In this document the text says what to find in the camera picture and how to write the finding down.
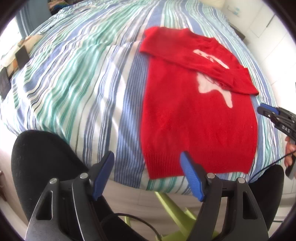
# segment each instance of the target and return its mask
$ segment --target blue curtain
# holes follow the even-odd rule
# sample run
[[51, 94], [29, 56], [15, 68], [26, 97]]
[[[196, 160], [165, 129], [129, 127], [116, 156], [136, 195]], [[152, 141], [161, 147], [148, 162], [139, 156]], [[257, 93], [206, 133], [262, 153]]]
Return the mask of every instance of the blue curtain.
[[50, 17], [47, 0], [29, 0], [16, 14], [20, 34], [22, 37], [28, 36]]

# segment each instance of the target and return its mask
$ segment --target striped bedspread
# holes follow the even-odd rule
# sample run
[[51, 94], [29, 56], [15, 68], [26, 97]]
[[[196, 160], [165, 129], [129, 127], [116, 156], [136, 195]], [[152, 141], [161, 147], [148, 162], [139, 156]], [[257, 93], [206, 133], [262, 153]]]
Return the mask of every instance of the striped bedspread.
[[[2, 121], [15, 134], [28, 129], [58, 134], [87, 166], [113, 151], [110, 178], [121, 184], [190, 193], [184, 177], [150, 180], [141, 153], [148, 59], [139, 46], [152, 26], [215, 37], [249, 69], [260, 92], [252, 97], [254, 108], [261, 102], [276, 106], [268, 81], [221, 11], [198, 0], [89, 0], [60, 10], [32, 33], [44, 37], [12, 78], [12, 89], [1, 102]], [[248, 180], [281, 156], [279, 132], [266, 118], [257, 115], [257, 120], [258, 148], [250, 173], [220, 178]]]

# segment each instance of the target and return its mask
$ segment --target wire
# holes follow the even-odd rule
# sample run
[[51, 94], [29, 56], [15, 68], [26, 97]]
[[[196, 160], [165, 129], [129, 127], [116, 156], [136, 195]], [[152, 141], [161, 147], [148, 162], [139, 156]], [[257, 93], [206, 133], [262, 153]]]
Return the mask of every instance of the wire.
[[134, 215], [127, 214], [127, 213], [111, 213], [111, 214], [107, 215], [106, 217], [104, 217], [104, 218], [102, 219], [102, 221], [100, 222], [101, 226], [103, 227], [103, 226], [106, 224], [106, 222], [108, 222], [110, 219], [112, 219], [112, 218], [114, 218], [114, 217], [117, 217], [117, 216], [126, 216], [126, 217], [130, 217], [130, 218], [133, 218], [133, 219], [135, 219], [135, 220], [138, 220], [138, 221], [140, 221], [140, 222], [146, 224], [149, 228], [151, 228], [151, 229], [153, 230], [153, 232], [156, 234], [158, 240], [159, 240], [159, 241], [162, 241], [160, 234], [156, 231], [156, 229], [155, 229], [151, 224], [147, 223], [145, 220], [143, 220], [143, 219], [141, 219], [141, 218], [138, 218], [138, 217], [136, 217], [136, 216], [134, 216]]
[[253, 175], [253, 176], [251, 177], [251, 179], [248, 181], [248, 184], [249, 184], [249, 183], [254, 179], [254, 177], [257, 176], [260, 172], [264, 171], [265, 169], [268, 169], [269, 167], [275, 165], [276, 163], [278, 163], [280, 160], [282, 160], [282, 159], [285, 158], [286, 156], [289, 156], [289, 155], [291, 155], [291, 154], [293, 154], [293, 153], [295, 153], [295, 152], [296, 152], [296, 150], [295, 150], [295, 151], [292, 151], [292, 152], [290, 152], [290, 153], [288, 153], [288, 154], [286, 154], [286, 155], [284, 155], [284, 156], [281, 157], [280, 159], [277, 159], [275, 162], [271, 163], [270, 165], [264, 167], [263, 169], [261, 169], [260, 171], [258, 171], [257, 173], [255, 173], [255, 175]]

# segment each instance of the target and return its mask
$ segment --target silver screw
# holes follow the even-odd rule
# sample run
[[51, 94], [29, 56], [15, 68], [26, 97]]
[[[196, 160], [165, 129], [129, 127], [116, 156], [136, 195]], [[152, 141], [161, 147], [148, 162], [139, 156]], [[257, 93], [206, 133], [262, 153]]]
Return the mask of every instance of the silver screw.
[[242, 177], [239, 177], [237, 180], [239, 181], [239, 183], [245, 183], [245, 179], [243, 179]]
[[215, 174], [210, 172], [207, 174], [207, 177], [210, 179], [213, 179], [213, 178], [215, 178]]
[[86, 179], [88, 176], [89, 175], [86, 172], [80, 174], [81, 179]]
[[56, 182], [57, 182], [57, 179], [56, 179], [56, 178], [52, 178], [52, 179], [50, 179], [50, 181], [49, 181], [50, 184], [54, 184], [54, 183], [56, 183]]

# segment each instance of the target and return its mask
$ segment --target patterned cloth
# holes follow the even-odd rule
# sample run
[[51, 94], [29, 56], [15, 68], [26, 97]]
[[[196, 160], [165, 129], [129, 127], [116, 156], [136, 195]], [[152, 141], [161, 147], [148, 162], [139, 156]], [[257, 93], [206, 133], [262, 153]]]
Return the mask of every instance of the patterned cloth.
[[[150, 180], [139, 144], [148, 68], [139, 46], [144, 30], [152, 26], [215, 37], [249, 69], [260, 92], [252, 97], [254, 108], [261, 102], [276, 106], [257, 62], [219, 10], [197, 0], [93, 0], [60, 10], [32, 33], [44, 37], [14, 74], [1, 119], [15, 134], [28, 129], [58, 134], [87, 166], [113, 151], [110, 178], [121, 184], [190, 193], [184, 177]], [[257, 115], [257, 120], [258, 147], [250, 173], [220, 178], [248, 180], [282, 155], [279, 132], [267, 118]]]

